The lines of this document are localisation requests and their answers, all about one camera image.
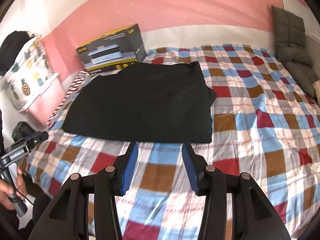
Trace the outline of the black jacket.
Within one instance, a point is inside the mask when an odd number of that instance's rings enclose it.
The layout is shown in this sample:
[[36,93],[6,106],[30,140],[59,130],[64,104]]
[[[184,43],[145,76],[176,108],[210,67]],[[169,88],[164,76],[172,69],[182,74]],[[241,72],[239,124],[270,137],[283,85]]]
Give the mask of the black jacket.
[[62,127],[105,140],[208,144],[215,99],[198,62],[135,63],[89,82]]

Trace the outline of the black bag on floor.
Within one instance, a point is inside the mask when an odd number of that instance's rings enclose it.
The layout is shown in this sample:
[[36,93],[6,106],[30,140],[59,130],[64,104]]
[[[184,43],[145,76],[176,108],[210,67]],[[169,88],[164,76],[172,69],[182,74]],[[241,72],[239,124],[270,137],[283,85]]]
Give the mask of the black bag on floor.
[[20,121],[13,129],[11,137],[14,140],[14,142],[17,142],[34,133],[35,130],[27,122]]

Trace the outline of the pink plastic storage box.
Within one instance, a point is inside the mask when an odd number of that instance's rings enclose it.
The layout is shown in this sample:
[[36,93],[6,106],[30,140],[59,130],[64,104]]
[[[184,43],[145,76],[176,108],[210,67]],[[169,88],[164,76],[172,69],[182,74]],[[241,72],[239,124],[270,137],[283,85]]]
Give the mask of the pink plastic storage box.
[[65,91],[55,73],[41,87],[40,94],[26,103],[20,112],[37,127],[45,127],[50,117],[65,97]]

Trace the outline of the pineapple print fabric cover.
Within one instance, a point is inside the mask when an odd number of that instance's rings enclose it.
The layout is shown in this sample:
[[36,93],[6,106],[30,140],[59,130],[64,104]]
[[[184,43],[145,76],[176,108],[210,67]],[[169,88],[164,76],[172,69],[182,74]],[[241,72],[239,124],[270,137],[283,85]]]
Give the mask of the pineapple print fabric cover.
[[25,111],[58,77],[47,60],[38,36],[29,40],[18,53],[12,67],[1,78],[1,91],[13,107]]

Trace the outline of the checkered bed sheet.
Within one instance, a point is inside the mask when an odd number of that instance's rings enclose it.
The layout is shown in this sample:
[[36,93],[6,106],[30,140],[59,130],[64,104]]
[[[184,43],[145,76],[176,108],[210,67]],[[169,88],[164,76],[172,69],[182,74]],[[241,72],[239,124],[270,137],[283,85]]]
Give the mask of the checkered bed sheet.
[[[197,61],[212,105],[210,144],[194,151],[222,172],[249,173],[276,209],[292,239],[307,229],[319,209],[319,106],[265,49],[248,45],[158,48],[145,62]],[[55,195],[73,173],[100,171],[124,153],[127,143],[103,141],[62,130],[67,112],[89,75],[58,110],[49,138],[24,163],[24,170],[48,195]],[[117,198],[124,239],[197,239],[203,197],[190,188],[177,144],[139,145],[127,194]]]

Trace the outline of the red white striped cloth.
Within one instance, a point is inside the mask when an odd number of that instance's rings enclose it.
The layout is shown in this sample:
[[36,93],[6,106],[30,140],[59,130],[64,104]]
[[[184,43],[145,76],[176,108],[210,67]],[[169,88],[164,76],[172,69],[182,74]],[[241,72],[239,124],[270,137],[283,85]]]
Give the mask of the red white striped cloth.
[[65,94],[65,97],[63,98],[62,102],[57,106],[55,111],[53,111],[53,113],[50,116],[48,122],[46,123],[46,128],[48,128],[50,126],[50,124],[52,123],[53,119],[57,115],[58,110],[65,104],[65,101],[71,96],[71,94],[73,92],[75,92],[82,85],[82,83],[84,82],[85,78],[88,77],[88,76],[89,76],[89,74],[85,70],[82,70],[82,71],[78,72],[75,75],[75,78],[72,81],[69,89],[67,90],[67,92]]

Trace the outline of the black bag on top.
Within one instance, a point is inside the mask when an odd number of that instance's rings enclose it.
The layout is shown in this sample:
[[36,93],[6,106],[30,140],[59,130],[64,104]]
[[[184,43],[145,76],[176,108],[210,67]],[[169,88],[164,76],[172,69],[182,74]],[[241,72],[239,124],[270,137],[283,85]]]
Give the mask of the black bag on top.
[[1,76],[12,67],[22,47],[33,37],[34,34],[29,35],[26,31],[14,31],[5,38],[0,49]]

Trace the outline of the electric cooker cardboard box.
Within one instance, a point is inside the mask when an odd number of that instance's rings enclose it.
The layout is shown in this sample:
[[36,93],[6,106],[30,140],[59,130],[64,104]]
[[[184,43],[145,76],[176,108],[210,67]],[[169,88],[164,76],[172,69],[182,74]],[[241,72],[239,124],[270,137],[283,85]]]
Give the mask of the electric cooker cardboard box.
[[76,48],[76,52],[89,74],[121,70],[146,57],[138,24],[99,35]]

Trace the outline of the beige patterned pillow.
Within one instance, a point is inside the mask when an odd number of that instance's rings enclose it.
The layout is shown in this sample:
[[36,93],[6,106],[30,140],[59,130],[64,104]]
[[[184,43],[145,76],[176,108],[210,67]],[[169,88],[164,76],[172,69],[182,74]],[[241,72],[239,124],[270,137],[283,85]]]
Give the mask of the beige patterned pillow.
[[315,81],[313,84],[315,96],[318,102],[320,102],[320,80]]

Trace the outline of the grey quilted cushion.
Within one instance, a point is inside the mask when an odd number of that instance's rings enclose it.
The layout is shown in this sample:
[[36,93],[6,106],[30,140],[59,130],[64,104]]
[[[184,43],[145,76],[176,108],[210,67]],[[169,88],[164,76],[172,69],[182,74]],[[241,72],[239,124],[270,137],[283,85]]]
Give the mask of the grey quilted cushion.
[[276,59],[302,90],[315,99],[313,84],[319,81],[319,77],[313,70],[313,60],[306,49],[304,21],[284,9],[272,6],[271,10]]

